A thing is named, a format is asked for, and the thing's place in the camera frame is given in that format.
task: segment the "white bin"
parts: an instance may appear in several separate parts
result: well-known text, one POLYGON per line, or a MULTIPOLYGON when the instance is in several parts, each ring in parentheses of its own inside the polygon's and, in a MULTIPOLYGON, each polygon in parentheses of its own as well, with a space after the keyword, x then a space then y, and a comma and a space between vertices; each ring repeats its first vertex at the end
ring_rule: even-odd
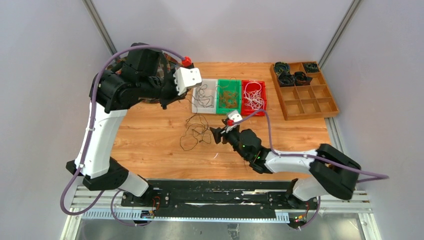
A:
POLYGON ((217 112, 217 87, 218 79, 202 79, 201 86, 193 89, 191 112, 215 114, 217 112))

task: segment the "wooden organizer box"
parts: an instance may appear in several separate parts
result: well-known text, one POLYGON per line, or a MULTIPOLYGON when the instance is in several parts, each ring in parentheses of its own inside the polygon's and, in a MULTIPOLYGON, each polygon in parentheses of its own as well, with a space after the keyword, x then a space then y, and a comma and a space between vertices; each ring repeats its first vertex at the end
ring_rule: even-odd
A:
MULTIPOLYGON (((289 63, 290 74, 293 75, 295 72, 306 73, 304 69, 306 63, 316 62, 289 63)), ((274 72, 274 64, 271 65, 272 81, 285 120, 331 118, 339 113, 339 108, 334 101, 321 68, 318 67, 318 69, 319 72, 306 73, 306 76, 312 78, 310 85, 280 87, 277 75, 274 72)))

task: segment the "red cable connector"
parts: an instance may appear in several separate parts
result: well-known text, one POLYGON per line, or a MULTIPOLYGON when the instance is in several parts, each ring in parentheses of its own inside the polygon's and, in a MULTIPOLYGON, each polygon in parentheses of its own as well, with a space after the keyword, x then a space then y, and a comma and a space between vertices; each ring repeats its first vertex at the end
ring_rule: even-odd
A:
POLYGON ((188 56, 186 56, 184 60, 181 60, 181 64, 184 68, 186 68, 192 64, 192 60, 188 56))

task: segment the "gray wall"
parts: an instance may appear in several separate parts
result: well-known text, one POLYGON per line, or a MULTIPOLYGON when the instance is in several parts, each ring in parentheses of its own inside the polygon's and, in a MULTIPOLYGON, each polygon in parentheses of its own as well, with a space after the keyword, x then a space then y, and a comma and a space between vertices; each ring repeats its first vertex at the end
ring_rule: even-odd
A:
POLYGON ((195 62, 318 61, 352 0, 93 0, 116 48, 134 41, 195 62))
POLYGON ((384 240, 422 239, 424 1, 364 0, 323 68, 384 240))
POLYGON ((5 1, 0 26, 0 239, 56 240, 65 162, 81 147, 90 85, 110 54, 80 0, 5 1))

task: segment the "wooden tabletop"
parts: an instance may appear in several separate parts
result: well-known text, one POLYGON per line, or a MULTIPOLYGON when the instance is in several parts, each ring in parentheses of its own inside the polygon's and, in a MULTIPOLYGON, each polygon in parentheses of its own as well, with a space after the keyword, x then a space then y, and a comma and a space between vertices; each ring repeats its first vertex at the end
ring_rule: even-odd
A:
MULTIPOLYGON (((200 69, 204 79, 265 81, 267 112, 275 149, 306 151, 316 149, 321 143, 330 143, 323 118, 284 120, 271 79, 270 63, 196 62, 195 66, 200 69)), ((192 150, 184 151, 180 147, 180 138, 187 130, 186 119, 192 115, 188 100, 174 102, 167 110, 162 110, 159 104, 140 103, 132 107, 120 125, 112 157, 146 179, 290 181, 308 176, 293 172, 258 174, 229 144, 216 145, 213 138, 210 144, 200 142, 192 150)), ((224 115, 202 115, 210 127, 224 126, 221 122, 224 115)), ((192 119, 190 123, 200 123, 199 118, 192 119)), ((252 129, 261 138, 262 145, 269 147, 264 116, 252 117, 241 124, 242 129, 252 129)), ((183 137, 183 147, 193 146, 196 141, 193 137, 183 137)))

